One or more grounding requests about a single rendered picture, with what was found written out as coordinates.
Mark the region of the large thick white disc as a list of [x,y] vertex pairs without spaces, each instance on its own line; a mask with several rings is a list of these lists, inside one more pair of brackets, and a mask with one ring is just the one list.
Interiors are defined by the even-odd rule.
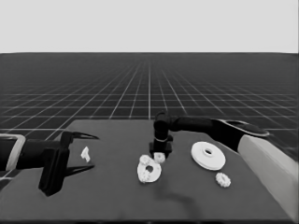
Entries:
[[208,142],[194,143],[191,154],[197,164],[211,171],[220,170],[226,163],[224,153],[214,144]]

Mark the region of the white round carrier with pins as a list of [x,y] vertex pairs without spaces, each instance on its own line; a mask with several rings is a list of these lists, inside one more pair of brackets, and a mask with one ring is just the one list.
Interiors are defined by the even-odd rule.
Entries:
[[151,159],[151,162],[148,165],[143,165],[139,163],[137,165],[137,176],[140,172],[148,170],[150,172],[150,181],[149,183],[153,183],[157,181],[162,173],[162,167],[159,163],[157,163],[155,160]]

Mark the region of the small white T-shaped piece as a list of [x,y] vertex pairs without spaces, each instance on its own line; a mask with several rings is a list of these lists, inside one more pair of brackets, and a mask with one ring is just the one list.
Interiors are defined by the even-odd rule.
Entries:
[[90,162],[91,161],[91,157],[89,155],[89,148],[85,147],[83,148],[81,154],[80,154],[81,158],[84,159],[86,162]]

